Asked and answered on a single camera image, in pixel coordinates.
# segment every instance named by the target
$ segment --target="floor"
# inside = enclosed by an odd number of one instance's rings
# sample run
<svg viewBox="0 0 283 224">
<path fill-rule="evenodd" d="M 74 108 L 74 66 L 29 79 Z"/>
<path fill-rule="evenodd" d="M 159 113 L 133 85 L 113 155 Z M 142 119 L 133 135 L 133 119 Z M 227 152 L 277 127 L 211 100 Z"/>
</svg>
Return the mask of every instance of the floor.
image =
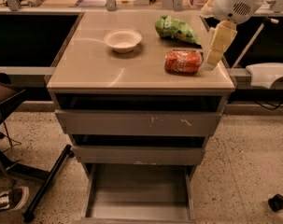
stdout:
<svg viewBox="0 0 283 224">
<path fill-rule="evenodd" d="M 267 204 L 275 194 L 283 195 L 283 107 L 262 112 L 255 106 L 227 110 L 191 182 L 196 223 L 283 224 L 283 210 L 274 213 Z M 20 109 L 9 117 L 7 126 L 10 136 L 22 142 L 7 151 L 7 156 L 37 168 L 50 170 L 70 143 L 47 108 L 39 112 Z M 8 147 L 7 139 L 0 140 L 2 150 Z M 17 179 L 17 186 L 30 188 L 29 202 L 40 184 L 32 179 Z M 79 220 L 87 185 L 82 166 L 75 158 L 67 158 L 31 223 Z M 7 187 L 0 172 L 0 191 Z M 21 213 L 28 204 L 21 211 L 0 213 L 0 224 L 22 223 Z"/>
</svg>

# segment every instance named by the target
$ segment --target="robotic hand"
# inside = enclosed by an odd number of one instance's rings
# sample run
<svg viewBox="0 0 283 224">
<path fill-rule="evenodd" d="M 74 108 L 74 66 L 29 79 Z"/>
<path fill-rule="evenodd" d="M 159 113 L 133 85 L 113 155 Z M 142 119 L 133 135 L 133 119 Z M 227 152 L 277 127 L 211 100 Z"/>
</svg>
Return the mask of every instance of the robotic hand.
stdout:
<svg viewBox="0 0 283 224">
<path fill-rule="evenodd" d="M 201 9 L 202 17 L 214 17 L 220 23 L 209 31 L 209 51 L 203 68 L 213 70 L 236 37 L 236 25 L 247 21 L 263 0 L 208 0 Z"/>
</svg>

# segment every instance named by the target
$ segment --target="white bowl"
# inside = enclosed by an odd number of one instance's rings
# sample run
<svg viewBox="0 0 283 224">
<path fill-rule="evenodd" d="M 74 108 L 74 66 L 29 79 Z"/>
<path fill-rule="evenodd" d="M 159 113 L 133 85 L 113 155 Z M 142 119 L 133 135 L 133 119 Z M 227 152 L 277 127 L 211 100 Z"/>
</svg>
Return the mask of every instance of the white bowl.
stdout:
<svg viewBox="0 0 283 224">
<path fill-rule="evenodd" d="M 106 45 L 118 53 L 132 51 L 141 40 L 142 36 L 138 32 L 124 29 L 114 30 L 104 37 Z"/>
</svg>

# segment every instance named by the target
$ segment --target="chair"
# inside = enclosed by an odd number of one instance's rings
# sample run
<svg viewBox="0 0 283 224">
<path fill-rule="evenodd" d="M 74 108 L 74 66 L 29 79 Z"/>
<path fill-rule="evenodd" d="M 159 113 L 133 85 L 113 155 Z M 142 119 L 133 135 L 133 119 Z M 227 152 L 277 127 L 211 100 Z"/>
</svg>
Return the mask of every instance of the chair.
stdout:
<svg viewBox="0 0 283 224">
<path fill-rule="evenodd" d="M 10 82 L 10 77 L 7 74 L 0 73 L 0 125 L 4 124 L 7 138 L 11 147 L 12 143 L 5 120 L 17 107 L 19 107 L 21 103 L 27 99 L 27 96 L 28 94 L 26 89 L 12 85 Z M 63 152 L 55 162 L 52 169 L 50 171 L 45 171 L 20 164 L 19 161 L 12 161 L 0 150 L 0 169 L 9 180 L 11 186 L 15 184 L 15 180 L 11 177 L 11 175 L 14 173 L 18 175 L 34 177 L 43 181 L 35 197 L 29 204 L 26 212 L 23 214 L 24 222 L 31 222 L 35 218 L 34 211 L 38 206 L 42 196 L 46 192 L 48 186 L 50 185 L 53 177 L 55 177 L 57 171 L 63 164 L 66 156 L 71 158 L 74 157 L 74 153 L 71 150 L 70 145 L 65 146 Z"/>
</svg>

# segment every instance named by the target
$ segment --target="person's foot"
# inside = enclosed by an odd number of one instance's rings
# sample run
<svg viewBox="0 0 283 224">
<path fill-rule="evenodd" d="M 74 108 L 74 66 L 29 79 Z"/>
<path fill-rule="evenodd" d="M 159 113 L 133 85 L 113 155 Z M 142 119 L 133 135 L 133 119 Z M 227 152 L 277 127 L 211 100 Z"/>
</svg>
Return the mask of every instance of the person's foot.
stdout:
<svg viewBox="0 0 283 224">
<path fill-rule="evenodd" d="M 29 198 L 28 187 L 18 187 L 0 193 L 0 212 L 21 209 Z"/>
</svg>

